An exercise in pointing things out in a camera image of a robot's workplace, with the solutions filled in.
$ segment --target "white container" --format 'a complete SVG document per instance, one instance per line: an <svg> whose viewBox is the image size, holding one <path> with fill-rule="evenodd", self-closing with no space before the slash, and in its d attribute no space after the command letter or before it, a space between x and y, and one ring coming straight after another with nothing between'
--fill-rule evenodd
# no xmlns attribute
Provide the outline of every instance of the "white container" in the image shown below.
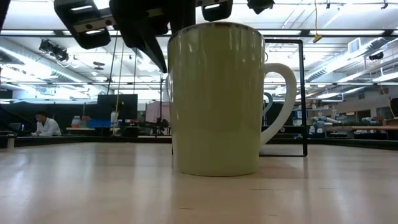
<svg viewBox="0 0 398 224"><path fill-rule="evenodd" d="M116 114L116 112L113 111L111 113L111 127L113 127L113 124L114 127L118 127L118 118L119 118L119 112Z"/></svg>
<svg viewBox="0 0 398 224"><path fill-rule="evenodd" d="M15 135L8 134L7 151L12 152L14 150Z"/></svg>
<svg viewBox="0 0 398 224"><path fill-rule="evenodd" d="M80 122L81 122L80 116L74 116L72 120L72 127L79 128Z"/></svg>

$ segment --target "ceiling beam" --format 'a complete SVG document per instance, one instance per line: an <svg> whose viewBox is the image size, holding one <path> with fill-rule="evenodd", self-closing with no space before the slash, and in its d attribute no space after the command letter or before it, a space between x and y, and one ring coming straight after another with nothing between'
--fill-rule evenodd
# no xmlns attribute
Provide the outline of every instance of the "ceiling beam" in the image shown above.
<svg viewBox="0 0 398 224"><path fill-rule="evenodd" d="M67 68L63 68L59 64L57 64L45 57L42 57L34 52L31 52L30 50L27 50L26 48L23 48L20 45L15 44L14 42L7 40L5 38L1 39L0 47L7 49L11 52L14 52L15 54L19 54L21 56L27 57L29 59L37 60L37 63L41 63L41 64L47 66L48 68L51 68L53 71L57 71L57 73L63 75L64 77L67 77L67 78L71 77L71 78L80 80L81 82L94 82L93 80L91 80L83 75L80 75L79 73L76 73ZM101 91L105 91L105 92L107 90L107 88L104 86L99 86L98 89Z"/></svg>

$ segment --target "mug rim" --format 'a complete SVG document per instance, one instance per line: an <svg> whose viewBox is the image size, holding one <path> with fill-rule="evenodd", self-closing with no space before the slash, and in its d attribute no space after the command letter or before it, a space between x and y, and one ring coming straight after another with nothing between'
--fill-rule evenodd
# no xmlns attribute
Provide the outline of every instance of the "mug rim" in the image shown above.
<svg viewBox="0 0 398 224"><path fill-rule="evenodd" d="M188 27L186 27L184 29L180 29L179 31L177 31L176 33L171 35L171 37L169 39L169 43L176 36L178 36L178 35L180 35L182 33L188 32L188 31L190 31L192 29L206 27L206 26L227 26L227 27L238 26L238 27L241 27L241 28L244 28L244 29L251 29L254 32L256 32L257 34L259 34L261 37L263 37L262 34L258 30L256 30L255 28L253 28L251 26L245 25L245 24L240 24L240 23L237 23L237 22L204 22L204 23L201 23L201 24L194 24L192 26L188 26Z"/></svg>

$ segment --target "bottle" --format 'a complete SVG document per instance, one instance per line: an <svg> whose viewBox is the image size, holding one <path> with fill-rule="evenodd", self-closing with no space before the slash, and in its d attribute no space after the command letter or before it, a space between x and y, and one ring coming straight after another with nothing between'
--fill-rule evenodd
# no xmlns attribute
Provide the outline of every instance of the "bottle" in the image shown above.
<svg viewBox="0 0 398 224"><path fill-rule="evenodd" d="M80 116L74 116L72 120L72 127L79 128L80 125Z"/></svg>

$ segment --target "blue object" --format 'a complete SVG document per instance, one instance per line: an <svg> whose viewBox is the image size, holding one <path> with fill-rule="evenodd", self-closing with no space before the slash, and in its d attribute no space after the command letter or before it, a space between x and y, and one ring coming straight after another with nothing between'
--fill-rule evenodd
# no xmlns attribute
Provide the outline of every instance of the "blue object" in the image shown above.
<svg viewBox="0 0 398 224"><path fill-rule="evenodd" d="M89 128L109 128L111 127L111 120L98 120L98 119L90 119L88 121L87 126Z"/></svg>

